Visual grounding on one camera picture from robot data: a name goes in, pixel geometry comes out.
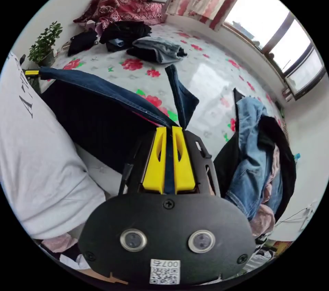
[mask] red flower pattern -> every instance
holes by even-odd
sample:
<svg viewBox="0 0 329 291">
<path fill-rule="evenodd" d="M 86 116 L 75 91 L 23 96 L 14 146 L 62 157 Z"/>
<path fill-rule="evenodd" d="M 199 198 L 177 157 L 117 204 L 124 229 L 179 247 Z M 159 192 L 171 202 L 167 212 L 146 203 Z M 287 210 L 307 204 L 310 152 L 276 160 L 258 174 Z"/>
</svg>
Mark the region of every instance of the red flower pattern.
<svg viewBox="0 0 329 291">
<path fill-rule="evenodd" d="M 63 69 L 73 69 L 80 65 L 81 59 L 73 59 L 68 64 L 66 64 Z"/>
<path fill-rule="evenodd" d="M 227 59 L 227 61 L 228 61 L 230 64 L 232 64 L 232 66 L 234 66 L 235 68 L 240 69 L 240 68 L 239 68 L 239 65 L 238 65 L 234 60 L 232 60 L 232 59 Z"/>
<path fill-rule="evenodd" d="M 160 72 L 156 71 L 154 68 L 149 69 L 146 73 L 148 76 L 151 76 L 151 77 L 159 77 L 161 75 Z"/>
<path fill-rule="evenodd" d="M 203 50 L 202 48 L 198 47 L 195 44 L 191 44 L 191 47 L 194 48 L 195 50 L 198 50 L 198 51 L 202 51 Z"/>
<path fill-rule="evenodd" d="M 268 100 L 268 102 L 271 104 L 272 103 L 272 99 L 271 99 L 271 97 L 268 95 L 268 94 L 266 94 L 266 99 Z"/>
<path fill-rule="evenodd" d="M 247 84 L 249 85 L 249 87 L 252 91 L 255 91 L 255 88 L 249 82 L 247 82 Z"/>
<path fill-rule="evenodd" d="M 231 119 L 231 130 L 235 132 L 235 119 Z"/>
<path fill-rule="evenodd" d="M 130 71 L 135 71 L 137 69 L 141 69 L 143 67 L 143 63 L 140 59 L 126 59 L 123 63 L 121 63 L 123 69 L 128 69 Z"/>
<path fill-rule="evenodd" d="M 280 128 L 282 128 L 280 119 L 278 119 L 278 118 L 275 116 L 275 120 L 276 120 L 277 123 L 280 125 Z"/>
<path fill-rule="evenodd" d="M 178 35 L 185 37 L 185 38 L 190 38 L 191 36 L 186 34 L 186 33 L 177 33 Z"/>
<path fill-rule="evenodd" d="M 230 107 L 230 103 L 224 97 L 220 98 L 220 102 L 223 106 L 225 106 L 227 108 Z"/>
<path fill-rule="evenodd" d="M 158 97 L 147 96 L 146 100 L 157 108 L 159 108 L 162 104 L 162 101 Z"/>
<path fill-rule="evenodd" d="M 167 115 L 169 117 L 169 113 L 168 113 L 167 108 L 165 108 L 165 107 L 158 107 L 158 109 L 161 110 L 162 113 L 164 113 L 165 115 Z"/>
</svg>

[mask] bed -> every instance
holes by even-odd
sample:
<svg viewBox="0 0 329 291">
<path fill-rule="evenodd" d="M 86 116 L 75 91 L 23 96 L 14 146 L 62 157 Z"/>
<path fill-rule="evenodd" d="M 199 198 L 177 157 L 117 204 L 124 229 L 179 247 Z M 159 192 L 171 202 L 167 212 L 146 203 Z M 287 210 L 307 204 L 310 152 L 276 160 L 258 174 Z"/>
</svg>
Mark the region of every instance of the bed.
<svg viewBox="0 0 329 291">
<path fill-rule="evenodd" d="M 188 56 L 176 63 L 180 81 L 200 103 L 187 130 L 200 136 L 213 158 L 235 132 L 235 108 L 233 88 L 246 96 L 258 98 L 270 116 L 283 126 L 281 115 L 271 97 L 241 62 L 232 58 L 214 42 L 203 35 L 184 30 L 173 24 L 152 26 L 151 36 L 159 36 L 180 44 Z M 67 57 L 61 51 L 52 67 L 77 69 L 97 75 L 109 82 L 145 97 L 149 102 L 178 122 L 174 99 L 165 67 L 130 56 L 126 51 L 110 53 L 102 44 Z M 44 92 L 53 80 L 40 81 Z M 120 174 L 95 157 L 77 147 L 78 154 L 86 163 L 90 176 L 111 195 L 116 195 Z"/>
</svg>

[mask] qr code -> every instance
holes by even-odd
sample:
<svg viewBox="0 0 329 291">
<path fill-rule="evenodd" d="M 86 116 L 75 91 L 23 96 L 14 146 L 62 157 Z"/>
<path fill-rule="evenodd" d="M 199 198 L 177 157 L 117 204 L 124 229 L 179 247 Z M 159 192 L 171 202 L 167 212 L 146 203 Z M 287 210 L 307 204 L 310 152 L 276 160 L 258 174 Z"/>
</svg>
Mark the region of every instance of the qr code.
<svg viewBox="0 0 329 291">
<path fill-rule="evenodd" d="M 179 260 L 151 260 L 151 284 L 179 284 L 180 261 Z"/>
</svg>

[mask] windowsill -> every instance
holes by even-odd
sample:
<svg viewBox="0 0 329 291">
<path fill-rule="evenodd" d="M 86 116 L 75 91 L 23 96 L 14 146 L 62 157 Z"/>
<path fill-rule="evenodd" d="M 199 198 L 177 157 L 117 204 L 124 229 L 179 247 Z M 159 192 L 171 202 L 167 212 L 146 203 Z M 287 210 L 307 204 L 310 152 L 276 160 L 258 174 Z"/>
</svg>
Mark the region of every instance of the windowsill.
<svg viewBox="0 0 329 291">
<path fill-rule="evenodd" d="M 233 26 L 231 26 L 229 23 L 224 22 L 222 24 L 222 27 L 225 28 L 226 30 L 228 30 L 229 32 L 231 32 L 232 34 L 234 34 L 235 36 L 237 36 L 238 38 L 240 38 L 242 41 L 244 41 L 245 43 L 247 43 L 250 47 L 252 47 L 256 52 L 258 52 L 258 54 L 263 58 L 263 60 L 270 66 L 270 68 L 275 72 L 275 74 L 277 75 L 277 77 L 280 79 L 281 83 L 286 87 L 287 84 L 284 82 L 284 80 L 282 79 L 282 76 L 280 75 L 280 73 L 276 70 L 276 68 L 273 66 L 273 64 L 271 63 L 271 61 L 269 59 L 266 58 L 266 56 L 260 51 L 259 48 L 257 48 L 254 43 L 247 38 L 245 35 L 243 35 L 241 32 L 239 32 L 237 29 L 235 29 Z"/>
</svg>

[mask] green plant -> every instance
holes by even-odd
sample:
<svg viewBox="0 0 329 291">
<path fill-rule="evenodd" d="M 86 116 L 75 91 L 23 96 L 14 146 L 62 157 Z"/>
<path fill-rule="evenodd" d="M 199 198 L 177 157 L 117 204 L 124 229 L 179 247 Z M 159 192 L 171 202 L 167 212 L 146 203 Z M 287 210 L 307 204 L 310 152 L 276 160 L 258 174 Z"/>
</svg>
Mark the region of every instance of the green plant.
<svg viewBox="0 0 329 291">
<path fill-rule="evenodd" d="M 56 39 L 59 38 L 60 33 L 62 33 L 61 24 L 58 24 L 57 21 L 51 23 L 31 46 L 28 56 L 29 60 L 39 64 L 51 52 L 51 47 L 55 44 Z"/>
</svg>

